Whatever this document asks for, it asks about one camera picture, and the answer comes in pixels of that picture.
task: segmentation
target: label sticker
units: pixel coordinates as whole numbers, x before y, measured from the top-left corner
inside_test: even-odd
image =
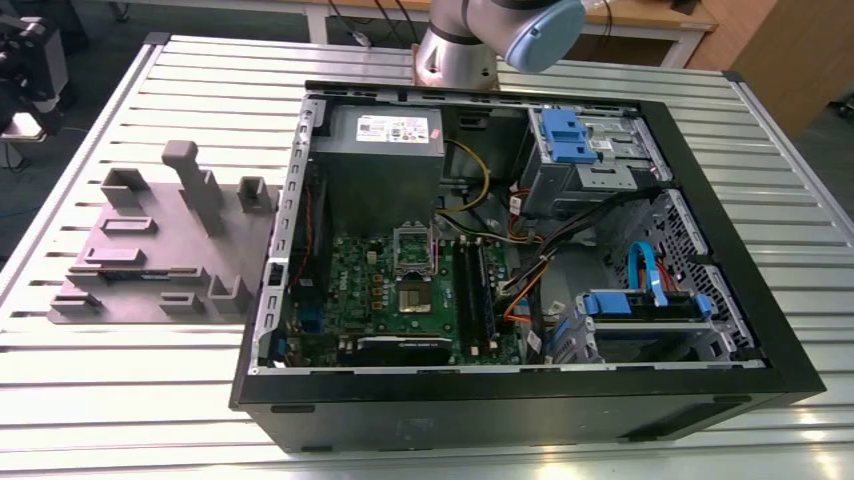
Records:
[[[529,345],[531,345],[531,348],[534,349],[534,351],[539,353],[539,349],[543,346],[543,341],[539,339],[539,337],[534,333],[534,330],[529,330],[527,340],[529,340]]]
[[[611,142],[609,142],[607,140],[590,140],[590,148],[594,148],[597,150],[614,150],[614,146],[611,145]]]
[[[519,197],[510,197],[510,213],[514,215],[522,213],[522,199]]]
[[[358,125],[358,142],[430,143],[425,117],[363,115],[359,117]]]

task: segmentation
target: power cable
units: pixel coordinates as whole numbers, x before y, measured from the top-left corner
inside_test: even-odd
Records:
[[[401,13],[403,13],[403,16],[406,17],[407,23],[410,24],[410,30],[413,31],[413,43],[418,43],[418,31],[415,30],[415,24],[413,23],[413,19],[410,18],[410,12],[407,12],[403,3],[401,3],[401,0],[395,0],[395,3],[398,4]]]
[[[386,19],[389,28],[391,28],[391,34],[395,36],[398,43],[401,43],[401,47],[406,48],[406,42],[403,41],[403,38],[401,38],[401,35],[398,34],[398,29],[395,28],[395,24],[391,22],[391,17],[389,16],[386,7],[383,7],[383,5],[379,3],[379,0],[374,0],[374,5],[377,5],[377,8],[379,8],[379,12],[383,14],[383,18]]]

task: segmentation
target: yellow power cable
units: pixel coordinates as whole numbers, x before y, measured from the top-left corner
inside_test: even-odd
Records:
[[[478,198],[475,198],[471,202],[469,202],[466,205],[463,205],[462,207],[454,207],[454,208],[442,208],[439,210],[437,210],[439,213],[457,213],[457,212],[465,212],[466,210],[469,210],[471,207],[474,207],[478,203],[481,203],[481,200],[483,200],[486,198],[487,193],[490,193],[490,169],[486,166],[486,162],[483,161],[483,159],[481,158],[481,155],[478,155],[475,153],[475,151],[469,148],[467,145],[462,144],[461,142],[458,142],[457,140],[451,140],[450,138],[445,139],[446,142],[453,143],[454,145],[457,145],[459,148],[463,149],[463,151],[471,155],[471,158],[475,159],[475,161],[478,162],[478,165],[481,165],[481,170],[483,170],[483,190],[481,190],[481,195],[478,195]]]

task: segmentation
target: metal work surface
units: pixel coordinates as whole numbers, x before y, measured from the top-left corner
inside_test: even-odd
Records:
[[[405,84],[410,53],[174,37],[146,46],[0,273],[0,476],[781,478],[854,476],[854,233],[753,94],[720,74],[563,63],[503,90],[664,101],[828,385],[674,443],[286,455],[229,410],[243,327],[47,320],[110,168],[178,182],[168,140],[222,184],[279,185],[309,79]]]

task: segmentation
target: table leg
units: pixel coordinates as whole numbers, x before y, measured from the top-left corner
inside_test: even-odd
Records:
[[[309,21],[309,40],[311,43],[327,45],[330,36],[326,30],[326,17],[329,10],[326,6],[306,5],[306,20]]]
[[[685,30],[681,32],[680,39],[674,42],[670,50],[668,51],[662,67],[685,68],[705,34],[706,32],[696,30]]]

